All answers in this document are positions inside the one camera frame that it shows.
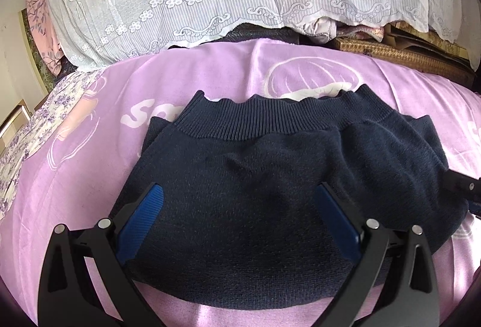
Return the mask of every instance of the pink fabric with branch print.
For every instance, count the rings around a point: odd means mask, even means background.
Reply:
[[[26,0],[28,23],[43,62],[54,75],[60,73],[63,51],[50,19],[47,0]]]

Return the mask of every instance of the blue gripper pad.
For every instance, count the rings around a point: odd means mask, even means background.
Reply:
[[[164,205],[164,190],[152,186],[142,202],[132,213],[117,237],[117,260],[120,265],[134,259]]]
[[[355,264],[358,263],[362,257],[361,234],[323,185],[316,187],[314,204],[342,256]]]

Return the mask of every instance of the white wall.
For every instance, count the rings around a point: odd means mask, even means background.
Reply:
[[[33,112],[47,91],[27,50],[19,12],[25,0],[0,0],[0,122],[22,99]]]

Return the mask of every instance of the floral fabric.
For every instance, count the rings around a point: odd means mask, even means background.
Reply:
[[[44,105],[12,139],[0,157],[0,220],[15,199],[20,168],[55,132],[103,71],[73,73],[60,81]]]
[[[63,57],[63,51],[50,19],[47,0],[26,0],[26,3],[33,40],[49,71],[57,75],[62,68],[60,59]]]

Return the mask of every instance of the knit fabric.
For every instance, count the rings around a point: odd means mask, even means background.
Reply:
[[[283,308],[334,295],[352,268],[319,218],[318,184],[385,227],[421,225],[435,252],[467,211],[440,188],[447,168],[431,119],[366,85],[300,102],[199,91],[173,123],[151,119],[111,217],[158,183],[164,205],[130,277],[198,304]]]

